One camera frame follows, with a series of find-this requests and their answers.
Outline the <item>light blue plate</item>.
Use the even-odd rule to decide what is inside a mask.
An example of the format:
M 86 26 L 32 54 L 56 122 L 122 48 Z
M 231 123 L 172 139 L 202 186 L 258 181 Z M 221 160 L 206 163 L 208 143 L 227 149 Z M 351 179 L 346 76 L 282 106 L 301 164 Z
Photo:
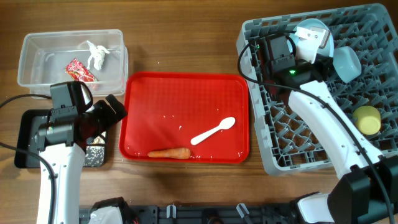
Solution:
M 297 42 L 299 38 L 295 36 L 295 32 L 297 30 L 297 27 L 304 27 L 307 29 L 310 29 L 311 27 L 321 27 L 324 29 L 329 30 L 327 26 L 320 20 L 318 19 L 306 19 L 302 22 L 300 22 L 295 28 L 294 28 L 294 33 L 290 34 L 289 37 L 293 40 L 295 47 L 297 45 Z M 328 39 L 328 42 L 326 44 L 326 47 L 324 49 L 318 49 L 317 55 L 325 56 L 325 57 L 332 57 L 334 54 L 334 43 L 333 43 L 333 37 L 330 32 L 330 37 Z

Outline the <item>light blue bowl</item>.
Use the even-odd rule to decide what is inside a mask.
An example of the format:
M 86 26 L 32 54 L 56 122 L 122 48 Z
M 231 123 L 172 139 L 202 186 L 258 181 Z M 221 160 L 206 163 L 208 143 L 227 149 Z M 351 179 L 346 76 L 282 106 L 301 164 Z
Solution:
M 349 83 L 362 72 L 361 63 L 355 51 L 348 46 L 336 48 L 333 54 L 333 66 L 337 75 L 345 83 Z

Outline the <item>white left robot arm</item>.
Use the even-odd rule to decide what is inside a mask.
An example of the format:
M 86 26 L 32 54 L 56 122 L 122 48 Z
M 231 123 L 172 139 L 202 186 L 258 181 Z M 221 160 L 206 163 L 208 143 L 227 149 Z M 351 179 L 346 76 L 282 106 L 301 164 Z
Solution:
M 37 223 L 77 223 L 80 177 L 88 139 L 93 139 L 127 116 L 114 95 L 86 102 L 90 90 L 73 81 L 50 87 L 53 108 L 35 134 L 41 183 Z

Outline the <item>yellow plastic cup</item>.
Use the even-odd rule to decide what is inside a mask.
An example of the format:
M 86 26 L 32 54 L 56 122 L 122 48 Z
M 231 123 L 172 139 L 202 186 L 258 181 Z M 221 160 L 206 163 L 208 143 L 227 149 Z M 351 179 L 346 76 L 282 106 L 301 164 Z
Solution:
M 360 106 L 353 113 L 355 126 L 365 135 L 376 134 L 381 128 L 381 114 L 373 106 Z

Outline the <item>orange carrot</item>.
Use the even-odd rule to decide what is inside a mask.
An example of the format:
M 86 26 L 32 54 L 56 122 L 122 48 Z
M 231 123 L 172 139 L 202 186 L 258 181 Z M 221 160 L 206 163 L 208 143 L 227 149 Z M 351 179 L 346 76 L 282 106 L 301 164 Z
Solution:
M 188 148 L 180 147 L 151 151 L 147 155 L 152 158 L 189 159 L 191 156 L 191 151 Z

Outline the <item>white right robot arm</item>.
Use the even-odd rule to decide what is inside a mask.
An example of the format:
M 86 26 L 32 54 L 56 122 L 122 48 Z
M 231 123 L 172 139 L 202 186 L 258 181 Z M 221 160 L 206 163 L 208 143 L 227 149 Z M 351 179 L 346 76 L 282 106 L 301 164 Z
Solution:
M 397 158 L 373 146 L 337 105 L 325 79 L 333 57 L 319 53 L 324 36 L 275 32 L 254 43 L 254 63 L 270 96 L 305 122 L 338 176 L 328 194 L 296 203 L 304 223 L 374 223 L 397 213 Z

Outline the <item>white tissue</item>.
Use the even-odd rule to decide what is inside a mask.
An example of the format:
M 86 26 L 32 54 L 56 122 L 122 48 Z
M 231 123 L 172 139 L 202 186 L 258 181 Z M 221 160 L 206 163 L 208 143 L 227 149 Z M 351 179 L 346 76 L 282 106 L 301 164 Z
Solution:
M 90 51 L 90 56 L 87 60 L 87 69 L 90 69 L 91 67 L 91 61 L 94 60 L 93 66 L 97 70 L 102 69 L 102 65 L 104 63 L 104 58 L 106 54 L 109 54 L 109 50 L 106 49 L 102 45 L 95 45 L 89 40 L 86 41 L 86 43 L 89 46 L 89 51 Z

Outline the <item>white plastic spoon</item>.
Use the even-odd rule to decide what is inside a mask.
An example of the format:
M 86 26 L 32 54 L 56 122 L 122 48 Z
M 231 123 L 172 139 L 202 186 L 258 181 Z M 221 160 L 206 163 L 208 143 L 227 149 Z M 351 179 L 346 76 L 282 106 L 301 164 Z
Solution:
M 221 120 L 219 125 L 217 125 L 216 127 L 212 128 L 210 130 L 207 130 L 204 133 L 201 133 L 201 134 L 195 136 L 194 138 L 192 138 L 190 140 L 190 144 L 193 146 L 196 146 L 197 144 L 201 143 L 202 141 L 204 141 L 205 139 L 207 139 L 214 133 L 233 127 L 235 122 L 236 122 L 236 119 L 234 117 L 227 117 L 227 118 Z

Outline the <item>red snack wrapper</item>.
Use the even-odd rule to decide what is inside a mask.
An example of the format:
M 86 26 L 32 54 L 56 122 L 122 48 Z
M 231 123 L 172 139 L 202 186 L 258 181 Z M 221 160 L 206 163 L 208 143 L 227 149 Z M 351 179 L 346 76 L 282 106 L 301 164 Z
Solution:
M 74 58 L 66 67 L 65 72 L 74 80 L 84 83 L 97 82 L 96 77 L 76 58 Z

